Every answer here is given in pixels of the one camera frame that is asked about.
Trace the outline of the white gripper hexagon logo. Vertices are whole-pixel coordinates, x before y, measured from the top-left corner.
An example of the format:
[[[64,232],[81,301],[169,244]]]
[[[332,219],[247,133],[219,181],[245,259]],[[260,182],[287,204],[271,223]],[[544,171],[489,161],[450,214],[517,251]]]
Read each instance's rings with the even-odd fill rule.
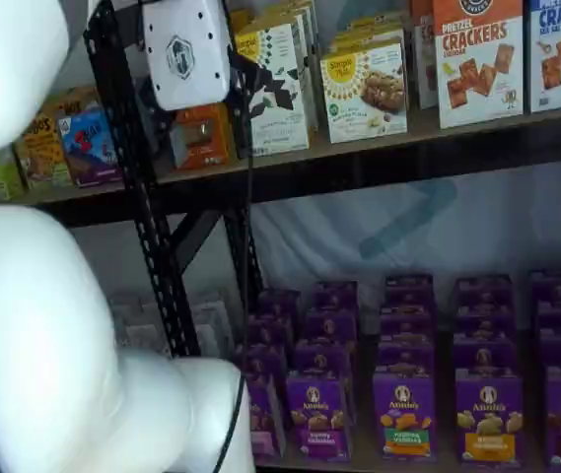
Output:
[[[229,109],[237,121],[265,111],[265,98],[254,98],[264,89],[263,69],[230,50],[222,1],[145,1],[142,18],[149,72],[161,109],[212,104],[229,93]]]

